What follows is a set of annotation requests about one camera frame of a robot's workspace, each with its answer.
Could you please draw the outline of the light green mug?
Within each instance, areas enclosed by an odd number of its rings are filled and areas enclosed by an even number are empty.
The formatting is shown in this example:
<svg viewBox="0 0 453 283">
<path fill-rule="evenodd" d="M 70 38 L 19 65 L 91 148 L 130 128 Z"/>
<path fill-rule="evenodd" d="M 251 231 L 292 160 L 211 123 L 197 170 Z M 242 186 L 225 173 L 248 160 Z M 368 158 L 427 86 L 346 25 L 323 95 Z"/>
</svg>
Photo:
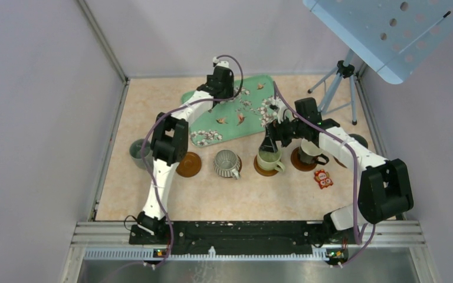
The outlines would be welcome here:
<svg viewBox="0 0 453 283">
<path fill-rule="evenodd" d="M 264 171 L 285 172 L 286 166 L 281 161 L 282 151 L 268 152 L 259 150 L 257 154 L 258 166 Z"/>
</svg>

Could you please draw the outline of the black mug white inside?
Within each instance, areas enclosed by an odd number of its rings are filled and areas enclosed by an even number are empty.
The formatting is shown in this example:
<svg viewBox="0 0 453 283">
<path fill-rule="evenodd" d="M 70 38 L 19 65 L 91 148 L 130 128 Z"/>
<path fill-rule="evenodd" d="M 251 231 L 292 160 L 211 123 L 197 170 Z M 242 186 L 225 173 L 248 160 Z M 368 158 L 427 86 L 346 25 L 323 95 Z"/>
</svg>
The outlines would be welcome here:
<svg viewBox="0 0 453 283">
<path fill-rule="evenodd" d="M 301 140 L 298 154 L 299 159 L 305 164 L 326 165 L 330 161 L 321 148 L 306 139 Z"/>
</svg>

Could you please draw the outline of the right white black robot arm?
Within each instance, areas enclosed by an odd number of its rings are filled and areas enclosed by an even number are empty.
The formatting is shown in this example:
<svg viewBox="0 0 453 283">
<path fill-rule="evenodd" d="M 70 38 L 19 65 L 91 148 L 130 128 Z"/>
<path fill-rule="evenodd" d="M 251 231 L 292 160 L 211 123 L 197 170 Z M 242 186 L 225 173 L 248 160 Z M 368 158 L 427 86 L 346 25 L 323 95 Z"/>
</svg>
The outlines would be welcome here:
<svg viewBox="0 0 453 283">
<path fill-rule="evenodd" d="M 377 224 L 413 208 L 405 162 L 373 153 L 339 123 L 322 119 L 315 99 L 304 98 L 294 105 L 289 107 L 282 97 L 271 99 L 274 118 L 265 125 L 260 150 L 275 155 L 280 147 L 299 139 L 301 144 L 292 161 L 297 169 L 312 170 L 333 157 L 352 171 L 352 204 L 325 215 L 322 234 L 326 241 L 338 243 L 349 228 Z"/>
</svg>

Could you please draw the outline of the plain grey mug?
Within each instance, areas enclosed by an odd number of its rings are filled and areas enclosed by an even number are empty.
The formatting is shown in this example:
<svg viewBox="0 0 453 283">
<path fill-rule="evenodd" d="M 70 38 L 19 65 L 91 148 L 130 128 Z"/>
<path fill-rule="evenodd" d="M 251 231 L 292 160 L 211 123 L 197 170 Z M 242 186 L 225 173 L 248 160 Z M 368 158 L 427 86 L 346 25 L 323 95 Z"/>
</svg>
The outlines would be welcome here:
<svg viewBox="0 0 453 283">
<path fill-rule="evenodd" d="M 144 139 L 134 141 L 129 148 L 129 154 L 138 168 L 153 170 L 150 143 L 143 144 L 144 141 Z"/>
</svg>

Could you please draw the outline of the dark green mug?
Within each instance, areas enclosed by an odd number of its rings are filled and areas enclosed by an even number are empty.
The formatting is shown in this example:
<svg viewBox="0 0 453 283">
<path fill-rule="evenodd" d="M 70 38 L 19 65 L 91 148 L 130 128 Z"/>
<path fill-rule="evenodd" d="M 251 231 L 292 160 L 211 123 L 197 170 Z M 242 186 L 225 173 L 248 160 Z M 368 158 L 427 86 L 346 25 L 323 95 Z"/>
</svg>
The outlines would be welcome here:
<svg viewBox="0 0 453 283">
<path fill-rule="evenodd" d="M 350 136 L 351 138 L 355 139 L 355 140 L 356 140 L 358 143 L 360 143 L 363 147 L 365 147 L 365 148 L 367 148 L 367 149 L 369 148 L 369 144 L 368 144 L 367 140 L 366 140 L 363 136 L 361 136 L 361 135 L 359 135 L 359 134 L 349 134 L 349 136 Z"/>
</svg>

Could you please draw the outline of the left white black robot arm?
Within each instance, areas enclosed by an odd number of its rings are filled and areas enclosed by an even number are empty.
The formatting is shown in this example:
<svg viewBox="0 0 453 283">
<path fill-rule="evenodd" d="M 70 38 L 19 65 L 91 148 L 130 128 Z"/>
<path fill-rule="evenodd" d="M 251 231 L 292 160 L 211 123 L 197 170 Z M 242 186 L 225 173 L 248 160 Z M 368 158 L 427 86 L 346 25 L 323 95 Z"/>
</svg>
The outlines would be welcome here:
<svg viewBox="0 0 453 283">
<path fill-rule="evenodd" d="M 149 194 L 136 218 L 137 227 L 150 243 L 156 244 L 165 238 L 166 203 L 176 169 L 188 151 L 189 125 L 234 95 L 234 73 L 227 61 L 220 61 L 214 64 L 206 82 L 180 107 L 157 115 L 151 129 L 153 172 Z"/>
</svg>

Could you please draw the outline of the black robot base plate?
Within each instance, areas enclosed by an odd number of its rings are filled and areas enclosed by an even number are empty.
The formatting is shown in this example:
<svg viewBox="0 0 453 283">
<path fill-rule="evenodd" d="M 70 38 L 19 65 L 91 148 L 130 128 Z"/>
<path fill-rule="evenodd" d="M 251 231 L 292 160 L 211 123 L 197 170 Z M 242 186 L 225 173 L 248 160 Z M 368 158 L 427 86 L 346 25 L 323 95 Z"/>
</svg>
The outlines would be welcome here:
<svg viewBox="0 0 453 283">
<path fill-rule="evenodd" d="M 163 245 L 172 255 L 307 255 L 325 244 L 354 244 L 351 229 L 309 221 L 176 221 L 152 236 L 132 225 L 131 245 Z"/>
</svg>

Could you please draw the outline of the ribbed grey mug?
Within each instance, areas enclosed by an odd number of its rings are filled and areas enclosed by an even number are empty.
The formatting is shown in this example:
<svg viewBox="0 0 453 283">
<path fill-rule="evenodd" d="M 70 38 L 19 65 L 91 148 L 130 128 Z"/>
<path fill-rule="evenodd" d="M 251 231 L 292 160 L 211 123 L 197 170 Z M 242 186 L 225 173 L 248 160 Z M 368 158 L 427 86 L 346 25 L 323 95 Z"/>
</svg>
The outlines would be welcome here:
<svg viewBox="0 0 453 283">
<path fill-rule="evenodd" d="M 233 178 L 231 169 L 237 161 L 237 154 L 232 150 L 220 150 L 214 157 L 215 173 L 223 178 Z"/>
</svg>

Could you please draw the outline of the dark brown wooden coaster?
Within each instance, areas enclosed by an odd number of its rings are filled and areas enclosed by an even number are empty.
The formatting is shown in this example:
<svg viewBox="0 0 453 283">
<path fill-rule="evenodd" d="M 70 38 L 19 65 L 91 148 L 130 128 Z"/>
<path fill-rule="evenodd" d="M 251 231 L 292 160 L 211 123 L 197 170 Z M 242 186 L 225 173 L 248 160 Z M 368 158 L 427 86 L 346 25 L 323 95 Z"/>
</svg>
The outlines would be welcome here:
<svg viewBox="0 0 453 283">
<path fill-rule="evenodd" d="M 333 158 L 334 158 L 335 162 L 336 162 L 338 165 L 340 165 L 340 166 L 343 167 L 343 168 L 348 168 L 348 167 L 347 167 L 345 164 L 343 164 L 337 157 L 334 156 Z"/>
<path fill-rule="evenodd" d="M 198 154 L 194 152 L 186 152 L 185 157 L 181 160 L 176 172 L 182 177 L 194 177 L 202 168 L 202 160 Z"/>
<path fill-rule="evenodd" d="M 240 174 L 241 169 L 242 169 L 242 160 L 237 155 L 237 161 L 236 161 L 234 167 L 231 169 L 232 177 L 235 179 L 240 179 L 241 178 L 241 174 Z"/>
<path fill-rule="evenodd" d="M 291 164 L 299 171 L 302 171 L 302 172 L 309 172 L 309 171 L 312 171 L 314 170 L 316 167 L 317 167 L 317 164 L 316 163 L 304 163 L 300 160 L 299 158 L 299 147 L 298 148 L 295 148 L 292 152 L 291 152 L 291 157 L 290 157 L 290 160 L 291 160 Z"/>
<path fill-rule="evenodd" d="M 253 166 L 254 166 L 255 171 L 264 177 L 272 177 L 279 173 L 279 171 L 275 170 L 275 169 L 273 169 L 273 170 L 262 169 L 258 164 L 257 156 L 254 157 Z"/>
</svg>

